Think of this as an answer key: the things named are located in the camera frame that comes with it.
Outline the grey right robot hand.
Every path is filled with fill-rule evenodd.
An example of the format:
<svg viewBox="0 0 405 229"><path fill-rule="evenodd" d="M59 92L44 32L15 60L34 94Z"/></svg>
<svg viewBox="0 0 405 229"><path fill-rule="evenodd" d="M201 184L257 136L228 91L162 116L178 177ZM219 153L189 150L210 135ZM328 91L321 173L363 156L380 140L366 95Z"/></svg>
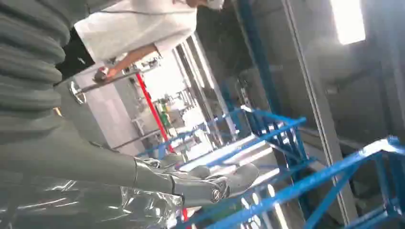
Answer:
<svg viewBox="0 0 405 229"><path fill-rule="evenodd" d="M149 167L143 160L91 145L53 112L53 89L0 86L0 168L15 173L155 191L183 198L184 206L216 203L246 191L258 168L201 179Z"/></svg>

